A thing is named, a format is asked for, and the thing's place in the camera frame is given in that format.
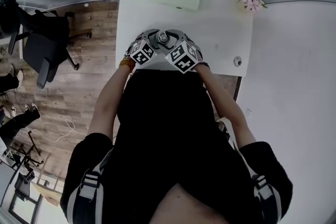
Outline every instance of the white strap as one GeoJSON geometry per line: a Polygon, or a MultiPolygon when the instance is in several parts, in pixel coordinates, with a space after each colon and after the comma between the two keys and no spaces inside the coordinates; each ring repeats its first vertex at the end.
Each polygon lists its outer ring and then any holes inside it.
{"type": "MultiPolygon", "coordinates": [[[[103,160],[92,170],[93,172],[99,173],[101,175],[104,171],[104,165],[107,163],[109,160],[109,157],[112,153],[111,149],[110,151],[107,152],[103,160]]],[[[96,184],[98,176],[95,175],[90,175],[86,174],[88,170],[85,171],[83,178],[81,180],[84,180],[84,182],[89,183],[89,184],[96,184]]],[[[73,208],[75,206],[76,202],[76,197],[77,197],[77,192],[78,189],[80,188],[81,185],[79,185],[70,195],[69,201],[68,201],[68,207],[67,207],[67,216],[68,216],[68,221],[69,224],[74,224],[73,222],[73,208]]],[[[96,224],[101,224],[102,222],[102,211],[103,211],[103,200],[104,200],[104,188],[102,184],[99,184],[98,188],[88,186],[88,185],[83,185],[83,187],[79,190],[79,196],[93,200],[95,197],[95,192],[97,191],[96,195],[96,224]]]]}
{"type": "Polygon", "coordinates": [[[79,186],[71,193],[70,197],[69,197],[69,201],[68,201],[68,208],[67,208],[67,216],[68,216],[68,221],[69,224],[74,224],[73,222],[73,207],[75,206],[75,200],[76,200],[76,196],[77,196],[77,191],[78,191],[79,186]]]}
{"type": "MultiPolygon", "coordinates": [[[[226,127],[226,130],[229,133],[231,141],[233,143],[234,149],[242,157],[242,159],[243,159],[243,161],[245,163],[245,166],[247,167],[247,169],[248,169],[248,171],[250,173],[251,178],[252,179],[258,178],[259,175],[255,171],[253,171],[252,168],[247,164],[244,156],[242,155],[242,153],[238,149],[237,141],[236,141],[236,136],[235,136],[235,133],[233,131],[233,127],[232,127],[231,121],[228,120],[227,118],[221,118],[217,122],[224,124],[224,126],[226,127]]],[[[281,220],[281,216],[282,216],[280,195],[279,195],[278,191],[272,185],[267,184],[266,180],[261,177],[261,181],[259,182],[259,185],[262,186],[264,184],[265,184],[265,186],[262,187],[262,188],[260,188],[260,189],[258,189],[257,187],[254,188],[254,196],[255,197],[259,197],[259,199],[260,199],[260,196],[262,196],[263,200],[266,200],[271,195],[274,194],[275,199],[276,199],[276,203],[277,203],[278,221],[280,221],[281,220]]]]}

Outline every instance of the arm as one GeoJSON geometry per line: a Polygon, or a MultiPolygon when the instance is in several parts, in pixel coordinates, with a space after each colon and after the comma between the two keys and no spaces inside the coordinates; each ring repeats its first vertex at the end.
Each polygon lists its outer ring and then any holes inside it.
{"type": "Polygon", "coordinates": [[[256,141],[247,126],[243,112],[225,88],[218,82],[210,69],[202,64],[197,64],[195,70],[201,76],[209,95],[215,105],[218,115],[231,121],[235,132],[238,148],[256,141]]]}
{"type": "Polygon", "coordinates": [[[100,92],[88,133],[102,133],[113,140],[113,124],[131,68],[121,65],[100,92]]]}

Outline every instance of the wrist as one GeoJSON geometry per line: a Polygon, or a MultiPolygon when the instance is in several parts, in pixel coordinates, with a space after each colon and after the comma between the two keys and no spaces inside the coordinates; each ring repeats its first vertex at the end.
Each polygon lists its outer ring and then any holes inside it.
{"type": "Polygon", "coordinates": [[[131,73],[135,67],[135,61],[130,57],[124,57],[119,64],[119,68],[125,66],[129,68],[129,73],[131,73]]]}
{"type": "Polygon", "coordinates": [[[206,65],[204,65],[203,63],[199,62],[197,65],[195,65],[194,69],[196,70],[196,72],[200,73],[200,72],[206,72],[206,71],[210,71],[210,68],[206,65]]]}
{"type": "Polygon", "coordinates": [[[120,66],[119,66],[119,69],[120,69],[120,70],[123,70],[123,71],[125,71],[125,72],[127,72],[127,73],[131,73],[131,72],[132,72],[131,67],[128,66],[128,65],[120,65],[120,66]]]}

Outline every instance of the black office chair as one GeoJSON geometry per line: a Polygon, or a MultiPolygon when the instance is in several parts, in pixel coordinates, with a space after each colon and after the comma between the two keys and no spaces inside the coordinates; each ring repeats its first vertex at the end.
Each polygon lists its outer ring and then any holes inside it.
{"type": "Polygon", "coordinates": [[[15,194],[22,201],[25,201],[30,196],[30,181],[34,178],[31,175],[34,173],[33,170],[29,171],[28,175],[24,176],[21,173],[18,173],[17,180],[15,182],[15,194]]]}
{"type": "Polygon", "coordinates": [[[3,32],[12,35],[8,53],[12,55],[16,41],[28,38],[23,49],[23,58],[39,73],[37,86],[43,89],[47,81],[53,81],[58,66],[66,59],[69,60],[75,70],[79,69],[79,64],[75,64],[71,59],[67,46],[73,44],[71,42],[73,38],[79,36],[91,38],[92,34],[88,32],[69,37],[68,17],[72,17],[73,13],[66,13],[64,17],[59,17],[54,10],[51,12],[54,17],[49,17],[38,10],[35,12],[36,14],[29,15],[18,6],[16,0],[0,1],[1,29],[3,32]],[[21,24],[28,31],[19,35],[21,24]]]}

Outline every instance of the black shirt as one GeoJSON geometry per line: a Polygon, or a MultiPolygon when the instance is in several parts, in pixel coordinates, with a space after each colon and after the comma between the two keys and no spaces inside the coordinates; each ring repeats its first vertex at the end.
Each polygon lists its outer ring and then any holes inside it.
{"type": "MultiPolygon", "coordinates": [[[[231,224],[263,222],[249,172],[219,131],[198,74],[136,72],[124,91],[118,117],[116,144],[101,178],[103,223],[149,223],[177,183],[231,224]]],[[[85,171],[112,147],[103,134],[90,134],[76,146],[61,199],[65,214],[69,196],[85,171]]],[[[271,147],[256,142],[240,152],[278,190],[284,215],[292,184],[271,147]]]]}

